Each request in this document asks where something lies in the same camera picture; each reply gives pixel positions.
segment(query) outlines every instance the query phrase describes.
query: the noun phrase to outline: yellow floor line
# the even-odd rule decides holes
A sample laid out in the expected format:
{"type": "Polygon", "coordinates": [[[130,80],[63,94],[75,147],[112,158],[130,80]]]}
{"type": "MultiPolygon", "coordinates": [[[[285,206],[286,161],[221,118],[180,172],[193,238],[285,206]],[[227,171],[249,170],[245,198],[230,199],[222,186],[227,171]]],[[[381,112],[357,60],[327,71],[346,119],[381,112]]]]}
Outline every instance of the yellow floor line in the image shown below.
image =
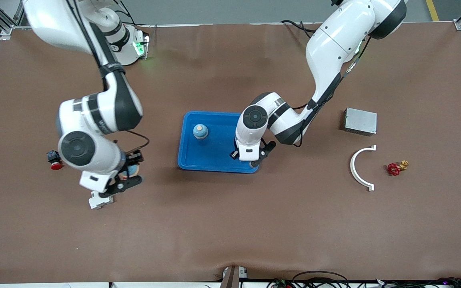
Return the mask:
{"type": "Polygon", "coordinates": [[[439,21],[439,16],[437,15],[437,10],[435,10],[435,5],[433,5],[433,0],[426,0],[426,5],[428,5],[428,10],[430,11],[431,19],[433,21],[439,21]]]}

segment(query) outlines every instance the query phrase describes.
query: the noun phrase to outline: blue and beige round object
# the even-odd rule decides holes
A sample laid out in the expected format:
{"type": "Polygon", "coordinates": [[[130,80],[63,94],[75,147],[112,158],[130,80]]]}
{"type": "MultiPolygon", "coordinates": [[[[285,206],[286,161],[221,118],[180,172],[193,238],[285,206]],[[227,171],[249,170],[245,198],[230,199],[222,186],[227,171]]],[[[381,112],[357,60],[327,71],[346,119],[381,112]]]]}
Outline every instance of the blue and beige round object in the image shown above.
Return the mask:
{"type": "Polygon", "coordinates": [[[204,124],[196,124],[193,128],[193,136],[197,139],[204,139],[207,137],[209,130],[204,124]]]}

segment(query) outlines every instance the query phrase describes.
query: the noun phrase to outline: blue tray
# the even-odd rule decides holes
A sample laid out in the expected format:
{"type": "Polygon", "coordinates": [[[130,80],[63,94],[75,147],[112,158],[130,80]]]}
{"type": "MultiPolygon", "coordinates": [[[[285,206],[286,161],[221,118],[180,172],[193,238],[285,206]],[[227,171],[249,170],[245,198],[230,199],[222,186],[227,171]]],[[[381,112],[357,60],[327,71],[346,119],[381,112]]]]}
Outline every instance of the blue tray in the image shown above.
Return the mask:
{"type": "Polygon", "coordinates": [[[232,159],[234,133],[239,113],[190,111],[184,116],[177,164],[186,170],[254,173],[250,162],[232,159]],[[209,133],[204,139],[193,136],[196,124],[207,126],[209,133]]]}

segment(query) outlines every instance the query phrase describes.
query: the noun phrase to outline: silver box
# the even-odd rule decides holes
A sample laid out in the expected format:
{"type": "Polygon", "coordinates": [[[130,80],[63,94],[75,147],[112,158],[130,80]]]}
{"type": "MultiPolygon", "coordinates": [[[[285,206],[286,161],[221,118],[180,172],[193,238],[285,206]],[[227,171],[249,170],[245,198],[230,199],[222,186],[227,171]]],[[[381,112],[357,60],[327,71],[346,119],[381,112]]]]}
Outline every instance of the silver box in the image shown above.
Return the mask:
{"type": "Polygon", "coordinates": [[[371,136],[377,133],[377,114],[346,108],[344,111],[344,131],[371,136]]]}

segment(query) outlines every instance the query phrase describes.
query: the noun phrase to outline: red and gold valve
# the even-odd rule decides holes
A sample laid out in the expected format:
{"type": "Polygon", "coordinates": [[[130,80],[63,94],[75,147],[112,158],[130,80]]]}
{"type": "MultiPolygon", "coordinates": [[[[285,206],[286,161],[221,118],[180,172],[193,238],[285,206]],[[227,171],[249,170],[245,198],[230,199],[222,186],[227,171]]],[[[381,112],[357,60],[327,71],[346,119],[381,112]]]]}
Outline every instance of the red and gold valve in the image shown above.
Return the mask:
{"type": "Polygon", "coordinates": [[[399,172],[404,171],[408,168],[408,161],[401,161],[399,164],[391,163],[387,166],[387,171],[392,176],[399,175],[399,172]]]}

